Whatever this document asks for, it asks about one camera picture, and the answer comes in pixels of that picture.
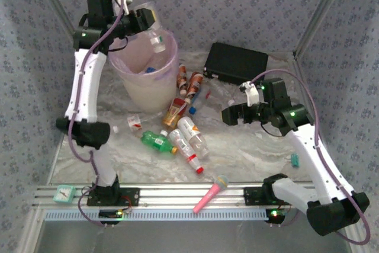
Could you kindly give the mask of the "clear unlabelled plastic bottle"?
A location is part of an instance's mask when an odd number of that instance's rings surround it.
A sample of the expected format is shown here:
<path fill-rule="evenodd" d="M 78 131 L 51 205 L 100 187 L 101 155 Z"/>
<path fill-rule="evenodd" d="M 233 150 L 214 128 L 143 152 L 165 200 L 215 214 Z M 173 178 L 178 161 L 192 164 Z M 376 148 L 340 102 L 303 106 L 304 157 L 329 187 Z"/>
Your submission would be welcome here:
<path fill-rule="evenodd" d="M 217 98 L 222 110 L 235 104 L 232 93 L 224 84 L 218 81 L 211 81 L 210 85 L 213 89 L 213 95 Z"/>

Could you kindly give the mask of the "clear bottle red white label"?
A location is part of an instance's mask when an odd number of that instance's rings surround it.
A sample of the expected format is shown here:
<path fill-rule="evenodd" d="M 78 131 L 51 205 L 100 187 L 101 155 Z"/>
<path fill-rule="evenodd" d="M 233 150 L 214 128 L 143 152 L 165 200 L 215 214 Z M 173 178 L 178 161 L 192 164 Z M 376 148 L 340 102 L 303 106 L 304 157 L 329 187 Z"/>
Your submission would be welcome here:
<path fill-rule="evenodd" d="M 159 19 L 158 11 L 156 9 L 156 4 L 154 1 L 145 2 L 143 4 L 135 6 L 135 9 L 146 8 L 152 11 L 155 22 L 153 25 L 144 32 L 153 47 L 155 53 L 163 52 L 166 49 L 165 43 L 163 42 L 162 36 L 162 24 Z"/>

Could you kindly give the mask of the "clear bottle orange white label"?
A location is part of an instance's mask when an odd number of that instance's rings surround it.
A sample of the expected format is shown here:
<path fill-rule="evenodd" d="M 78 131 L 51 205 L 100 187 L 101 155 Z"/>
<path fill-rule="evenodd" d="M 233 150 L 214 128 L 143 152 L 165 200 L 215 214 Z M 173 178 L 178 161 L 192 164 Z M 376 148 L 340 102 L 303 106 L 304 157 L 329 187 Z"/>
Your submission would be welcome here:
<path fill-rule="evenodd" d="M 210 151 L 205 137 L 201 134 L 192 119 L 182 117 L 179 119 L 177 126 L 196 153 L 199 154 L 201 158 L 208 158 Z"/>

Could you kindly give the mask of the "brown label plastic bottle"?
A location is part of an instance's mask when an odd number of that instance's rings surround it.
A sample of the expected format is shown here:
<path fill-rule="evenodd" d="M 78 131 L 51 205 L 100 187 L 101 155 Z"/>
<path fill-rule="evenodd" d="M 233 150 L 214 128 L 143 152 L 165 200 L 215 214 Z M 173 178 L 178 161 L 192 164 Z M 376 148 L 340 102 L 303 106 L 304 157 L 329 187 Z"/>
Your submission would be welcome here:
<path fill-rule="evenodd" d="M 191 100 L 194 98 L 196 93 L 199 91 L 202 81 L 203 81 L 203 74 L 199 72 L 192 73 L 189 79 L 189 86 L 188 86 L 187 94 L 185 97 L 186 102 L 188 103 L 191 102 Z"/>
<path fill-rule="evenodd" d="M 176 85 L 181 96 L 187 94 L 188 82 L 187 82 L 187 70 L 183 64 L 179 65 L 178 74 L 176 77 Z"/>

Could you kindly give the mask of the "clear bottle red cap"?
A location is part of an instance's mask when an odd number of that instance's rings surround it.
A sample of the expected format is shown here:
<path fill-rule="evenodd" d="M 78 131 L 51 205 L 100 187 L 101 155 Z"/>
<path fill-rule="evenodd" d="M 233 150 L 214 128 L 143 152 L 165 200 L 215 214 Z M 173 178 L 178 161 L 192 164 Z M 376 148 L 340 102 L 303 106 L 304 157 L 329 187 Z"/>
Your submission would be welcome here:
<path fill-rule="evenodd" d="M 169 138 L 174 146 L 178 148 L 178 152 L 183 156 L 192 169 L 197 174 L 201 174 L 204 171 L 204 168 L 201 166 L 195 150 L 193 150 L 192 146 L 186 140 L 182 132 L 179 129 L 175 129 L 170 132 Z"/>

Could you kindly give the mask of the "green plastic bottle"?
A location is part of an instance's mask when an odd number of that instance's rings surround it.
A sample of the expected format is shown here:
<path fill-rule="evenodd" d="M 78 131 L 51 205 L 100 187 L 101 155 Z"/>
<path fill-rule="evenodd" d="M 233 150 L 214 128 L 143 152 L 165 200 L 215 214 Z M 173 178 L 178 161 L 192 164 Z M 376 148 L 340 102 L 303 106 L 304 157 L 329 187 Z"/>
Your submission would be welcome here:
<path fill-rule="evenodd" d="M 178 151 L 178 148 L 175 147 L 166 137 L 151 132 L 150 130 L 143 132 L 140 140 L 144 145 L 161 153 L 170 153 L 174 155 Z"/>

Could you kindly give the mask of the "clear bottle small red label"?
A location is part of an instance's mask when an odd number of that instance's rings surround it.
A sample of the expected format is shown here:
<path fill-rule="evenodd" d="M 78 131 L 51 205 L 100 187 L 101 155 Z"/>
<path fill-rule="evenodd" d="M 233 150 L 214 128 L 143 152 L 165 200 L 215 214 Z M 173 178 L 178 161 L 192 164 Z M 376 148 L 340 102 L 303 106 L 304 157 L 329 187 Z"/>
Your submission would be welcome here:
<path fill-rule="evenodd" d="M 111 127 L 114 133 L 119 133 L 121 128 L 124 126 L 128 126 L 132 132 L 138 132 L 142 129 L 142 123 L 151 121 L 155 118 L 158 118 L 162 115 L 162 112 L 158 112 L 156 114 L 142 114 L 135 113 L 128 115 L 125 119 L 122 119 Z"/>

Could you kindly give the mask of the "translucent pink plastic bin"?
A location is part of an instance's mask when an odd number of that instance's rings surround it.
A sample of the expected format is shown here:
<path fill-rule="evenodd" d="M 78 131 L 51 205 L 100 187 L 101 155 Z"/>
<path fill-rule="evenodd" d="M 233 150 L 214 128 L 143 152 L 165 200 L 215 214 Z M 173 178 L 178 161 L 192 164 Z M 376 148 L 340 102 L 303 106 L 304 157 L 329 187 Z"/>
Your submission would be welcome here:
<path fill-rule="evenodd" d="M 175 98 L 178 74 L 178 46 L 174 35 L 162 31 L 166 49 L 155 53 L 144 32 L 129 37 L 123 49 L 109 52 L 108 60 L 123 81 L 132 102 L 146 113 L 157 113 L 169 107 Z M 148 66 L 156 72 L 145 73 Z"/>

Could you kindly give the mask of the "black rectangular box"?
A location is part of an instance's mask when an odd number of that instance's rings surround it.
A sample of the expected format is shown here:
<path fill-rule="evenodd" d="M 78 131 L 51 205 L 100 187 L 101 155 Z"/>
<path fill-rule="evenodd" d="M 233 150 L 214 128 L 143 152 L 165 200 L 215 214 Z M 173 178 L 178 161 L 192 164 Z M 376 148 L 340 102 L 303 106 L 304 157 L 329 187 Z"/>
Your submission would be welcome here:
<path fill-rule="evenodd" d="M 268 58 L 266 53 L 216 42 L 211 46 L 203 75 L 240 85 L 266 71 Z"/>

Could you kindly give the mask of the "yellow red juice bottle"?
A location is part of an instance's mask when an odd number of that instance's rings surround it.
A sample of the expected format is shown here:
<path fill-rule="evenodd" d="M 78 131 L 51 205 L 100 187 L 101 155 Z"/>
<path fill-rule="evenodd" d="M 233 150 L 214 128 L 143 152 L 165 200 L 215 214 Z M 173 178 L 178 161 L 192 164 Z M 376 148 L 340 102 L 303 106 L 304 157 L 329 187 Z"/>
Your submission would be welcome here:
<path fill-rule="evenodd" d="M 184 115 L 187 105 L 187 102 L 182 98 L 174 98 L 163 117 L 162 124 L 164 128 L 176 129 L 177 123 Z"/>

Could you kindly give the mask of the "pink toy microphone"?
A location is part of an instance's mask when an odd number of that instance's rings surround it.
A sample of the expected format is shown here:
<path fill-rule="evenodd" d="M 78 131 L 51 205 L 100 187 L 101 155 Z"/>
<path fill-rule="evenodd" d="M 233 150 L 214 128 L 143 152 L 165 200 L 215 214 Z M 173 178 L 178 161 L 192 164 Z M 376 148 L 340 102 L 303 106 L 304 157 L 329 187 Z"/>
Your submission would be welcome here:
<path fill-rule="evenodd" d="M 193 208 L 193 212 L 198 214 L 219 192 L 224 191 L 229 185 L 229 179 L 220 175 L 215 179 L 214 184 L 207 191 L 207 193 L 202 197 L 202 199 Z"/>

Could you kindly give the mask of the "small black circuit board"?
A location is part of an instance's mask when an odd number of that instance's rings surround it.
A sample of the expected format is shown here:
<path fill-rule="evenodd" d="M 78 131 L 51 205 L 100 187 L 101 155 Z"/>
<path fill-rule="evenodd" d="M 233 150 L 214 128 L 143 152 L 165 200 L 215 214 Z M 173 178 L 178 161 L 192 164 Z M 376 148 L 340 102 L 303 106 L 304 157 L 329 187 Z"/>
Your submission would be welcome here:
<path fill-rule="evenodd" d="M 273 225 L 281 225 L 287 215 L 287 211 L 281 209 L 266 209 L 265 211 L 267 216 L 265 222 Z"/>
<path fill-rule="evenodd" d="M 100 210 L 98 213 L 100 219 L 121 219 L 123 215 L 122 210 Z"/>

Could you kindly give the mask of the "mint green alarm clock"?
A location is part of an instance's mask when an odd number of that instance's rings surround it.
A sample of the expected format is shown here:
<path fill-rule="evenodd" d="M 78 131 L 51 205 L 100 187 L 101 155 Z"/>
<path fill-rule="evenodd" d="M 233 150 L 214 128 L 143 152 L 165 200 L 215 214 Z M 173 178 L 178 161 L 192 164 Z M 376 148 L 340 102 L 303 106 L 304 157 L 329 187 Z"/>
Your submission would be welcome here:
<path fill-rule="evenodd" d="M 55 203 L 71 204 L 75 196 L 76 189 L 72 185 L 59 185 L 56 189 L 53 201 Z"/>

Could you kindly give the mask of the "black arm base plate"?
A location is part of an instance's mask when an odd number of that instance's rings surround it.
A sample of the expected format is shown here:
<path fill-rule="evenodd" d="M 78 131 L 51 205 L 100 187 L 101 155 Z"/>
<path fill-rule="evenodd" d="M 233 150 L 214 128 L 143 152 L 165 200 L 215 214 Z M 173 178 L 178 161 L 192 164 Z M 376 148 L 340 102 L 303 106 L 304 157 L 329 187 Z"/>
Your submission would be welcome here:
<path fill-rule="evenodd" d="M 120 206 L 139 205 L 139 188 L 96 187 L 88 196 L 87 206 Z"/>
<path fill-rule="evenodd" d="M 289 206 L 290 204 L 276 198 L 273 191 L 266 187 L 245 187 L 243 197 L 246 206 Z"/>

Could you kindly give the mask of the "aluminium mounting rail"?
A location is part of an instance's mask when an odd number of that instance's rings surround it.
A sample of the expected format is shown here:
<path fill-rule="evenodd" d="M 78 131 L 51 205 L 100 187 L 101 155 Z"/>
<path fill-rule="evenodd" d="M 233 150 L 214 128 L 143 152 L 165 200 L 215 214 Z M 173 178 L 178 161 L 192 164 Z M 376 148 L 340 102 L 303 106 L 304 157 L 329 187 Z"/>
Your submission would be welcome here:
<path fill-rule="evenodd" d="M 206 192 L 211 188 L 211 183 L 193 184 L 124 184 L 120 188 L 139 188 L 139 205 L 134 209 L 191 209 Z M 261 183 L 236 183 L 232 182 L 224 190 L 218 193 L 206 206 L 208 209 L 226 209 L 246 207 L 243 197 L 245 187 L 262 187 Z M 88 197 L 84 197 L 81 205 L 84 209 L 91 207 L 99 209 L 114 209 L 119 206 L 87 206 Z"/>

